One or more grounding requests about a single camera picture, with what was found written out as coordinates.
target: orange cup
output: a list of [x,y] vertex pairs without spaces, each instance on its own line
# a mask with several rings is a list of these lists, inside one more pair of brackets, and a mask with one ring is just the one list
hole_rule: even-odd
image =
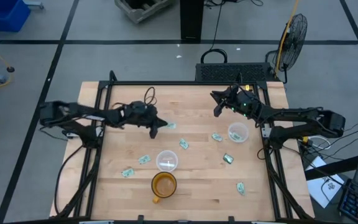
[[152,190],[155,194],[154,203],[158,203],[161,198],[167,198],[173,195],[177,189],[177,180],[169,172],[159,172],[153,177]]

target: wooden table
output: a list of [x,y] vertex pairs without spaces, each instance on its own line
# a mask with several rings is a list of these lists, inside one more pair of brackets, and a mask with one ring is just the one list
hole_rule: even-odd
[[[84,82],[78,102],[93,106],[97,87],[98,82]],[[148,87],[113,86],[110,105],[143,100]],[[91,218],[136,220],[138,215],[144,215],[145,220],[224,221],[228,216],[234,216],[236,221],[274,220],[265,161],[256,156],[262,148],[260,130],[254,128],[253,120],[231,110],[223,110],[219,118],[213,116],[216,103],[209,93],[225,90],[226,86],[155,86],[155,89],[158,116],[176,123],[177,128],[160,128],[155,139],[150,139],[149,129],[145,128],[106,128]],[[282,83],[268,83],[268,94],[272,107],[288,107]],[[227,129],[233,122],[242,122],[249,128],[245,143],[236,144],[228,139]],[[292,124],[277,122],[276,125]],[[224,141],[212,139],[214,132]],[[180,147],[181,138],[188,141],[187,150]],[[80,144],[79,139],[70,140],[65,158]],[[295,140],[288,140],[284,145],[298,149]],[[155,158],[162,150],[174,151],[179,158],[178,167],[173,171],[178,188],[173,196],[154,204],[150,181],[159,172]],[[225,153],[234,158],[231,165],[223,161]],[[80,151],[62,172],[58,191],[60,209],[78,188],[84,154],[85,150]],[[138,158],[146,154],[152,161],[140,165]],[[281,155],[289,191],[305,211],[314,216],[299,155],[288,150],[281,150]],[[121,172],[130,167],[135,175],[123,178]],[[237,192],[238,182],[244,183],[245,196]],[[282,195],[277,192],[284,217]],[[81,214],[85,214],[88,194],[84,197]]]

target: small packet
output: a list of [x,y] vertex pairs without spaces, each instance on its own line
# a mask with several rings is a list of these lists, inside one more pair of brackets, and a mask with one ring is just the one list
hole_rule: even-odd
[[145,155],[139,158],[139,164],[145,164],[151,161],[151,158],[149,155]]
[[222,141],[223,140],[222,136],[220,136],[220,135],[218,135],[216,133],[212,134],[212,138],[217,140],[217,141]]
[[124,171],[121,172],[121,175],[123,177],[130,177],[130,176],[132,176],[134,174],[135,174],[135,171],[132,168],[130,168],[128,170],[124,170]]
[[231,157],[231,156],[228,155],[228,154],[225,154],[225,155],[223,156],[223,160],[226,161],[228,164],[231,164],[231,163],[233,162],[234,158]]
[[246,188],[244,187],[244,183],[243,182],[239,182],[237,184],[237,191],[244,196],[246,194]]
[[169,128],[169,129],[176,129],[176,128],[177,128],[177,124],[175,124],[175,123],[168,123],[165,127]]
[[237,141],[242,139],[241,136],[237,133],[231,133],[231,137]]
[[184,139],[180,139],[179,145],[183,148],[183,149],[187,149],[189,147],[189,144],[184,140]]

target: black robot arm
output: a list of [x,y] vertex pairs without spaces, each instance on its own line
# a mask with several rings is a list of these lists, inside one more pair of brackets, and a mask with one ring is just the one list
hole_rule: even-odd
[[123,129],[125,124],[150,128],[150,137],[156,137],[158,128],[166,126],[167,122],[157,117],[157,109],[154,105],[141,101],[134,101],[128,105],[111,110],[99,110],[78,103],[65,103],[51,101],[40,105],[40,124],[46,128],[59,126],[63,134],[71,136],[75,134],[81,138],[86,147],[95,147],[98,134],[96,128],[84,126],[76,119],[85,118],[102,121],[112,128]]
[[255,127],[272,121],[298,121],[304,124],[283,128],[274,126],[268,132],[270,146],[280,149],[288,139],[304,136],[322,135],[327,138],[339,138],[343,135],[345,118],[335,112],[323,108],[275,109],[264,105],[251,91],[241,90],[233,85],[225,91],[212,91],[217,107],[215,117],[222,113],[223,108],[230,108],[248,119],[255,121]]

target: gray floor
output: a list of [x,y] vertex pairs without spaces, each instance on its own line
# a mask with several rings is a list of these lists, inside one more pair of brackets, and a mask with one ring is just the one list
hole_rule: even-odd
[[[73,0],[43,0],[22,30],[1,33],[7,40],[58,40]],[[217,39],[278,40],[294,0],[264,0],[256,7],[246,0],[222,8]],[[346,1],[358,25],[358,0]],[[212,39],[218,7],[204,9],[203,39]],[[300,1],[297,12],[308,18],[308,40],[357,40],[337,0]],[[68,40],[170,40],[180,38],[179,5],[133,24],[112,0],[80,0]],[[216,45],[230,62],[261,62],[276,45]],[[16,68],[13,82],[0,89],[0,204],[32,119],[56,45],[0,45],[0,54]],[[108,78],[114,70],[119,80],[194,80],[195,64],[210,45],[65,45],[47,100],[76,101],[83,81]],[[209,55],[208,62],[221,62]],[[0,73],[6,74],[0,62]],[[358,45],[306,45],[289,71],[286,86],[291,107],[323,106],[343,114],[347,127],[358,123]],[[338,142],[327,154],[354,138]],[[53,186],[62,163],[65,142],[35,132],[22,175],[5,222],[47,218]],[[336,154],[358,155],[358,141]],[[334,210],[316,213],[323,217]]]

